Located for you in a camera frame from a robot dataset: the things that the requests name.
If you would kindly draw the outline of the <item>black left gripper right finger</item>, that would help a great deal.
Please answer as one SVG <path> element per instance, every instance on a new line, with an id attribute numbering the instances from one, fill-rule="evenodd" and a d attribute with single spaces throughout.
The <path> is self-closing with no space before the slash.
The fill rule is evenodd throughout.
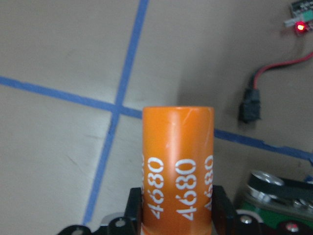
<path id="1" fill-rule="evenodd" d="M 222 186 L 214 185 L 212 221 L 218 235 L 236 234 L 237 213 Z"/>

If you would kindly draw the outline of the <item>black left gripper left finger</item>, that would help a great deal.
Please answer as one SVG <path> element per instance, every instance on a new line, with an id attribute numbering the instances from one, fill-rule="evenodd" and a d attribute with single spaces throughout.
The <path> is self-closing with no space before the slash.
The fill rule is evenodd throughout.
<path id="1" fill-rule="evenodd" d="M 140 235 L 142 225 L 142 193 L 141 188 L 131 188 L 126 204 L 124 217 L 129 235 Z"/>

